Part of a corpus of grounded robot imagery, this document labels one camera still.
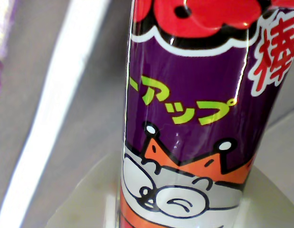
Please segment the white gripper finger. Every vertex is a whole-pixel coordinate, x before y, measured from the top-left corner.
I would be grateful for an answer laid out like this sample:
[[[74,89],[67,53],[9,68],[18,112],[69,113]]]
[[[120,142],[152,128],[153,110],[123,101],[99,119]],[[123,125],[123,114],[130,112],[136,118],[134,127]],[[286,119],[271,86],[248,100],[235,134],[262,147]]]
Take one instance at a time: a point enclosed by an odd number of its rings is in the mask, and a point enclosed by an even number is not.
[[[240,206],[242,228],[294,228],[294,205],[253,167]]]
[[[115,228],[118,224],[121,155],[102,158],[47,222],[47,228]]]

